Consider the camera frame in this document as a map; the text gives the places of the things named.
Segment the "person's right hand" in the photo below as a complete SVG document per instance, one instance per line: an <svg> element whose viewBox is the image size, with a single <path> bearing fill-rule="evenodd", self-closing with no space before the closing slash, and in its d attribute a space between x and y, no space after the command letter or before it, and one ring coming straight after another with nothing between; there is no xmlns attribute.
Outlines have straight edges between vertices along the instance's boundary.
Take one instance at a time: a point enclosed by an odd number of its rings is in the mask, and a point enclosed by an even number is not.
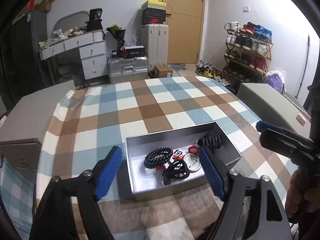
<svg viewBox="0 0 320 240"><path fill-rule="evenodd" d="M308 189L304 194L298 190L299 170L293 173L286 196L285 212L291 218L298 210L301 200L309 202L307 212L313 213L319 209L319 186Z"/></svg>

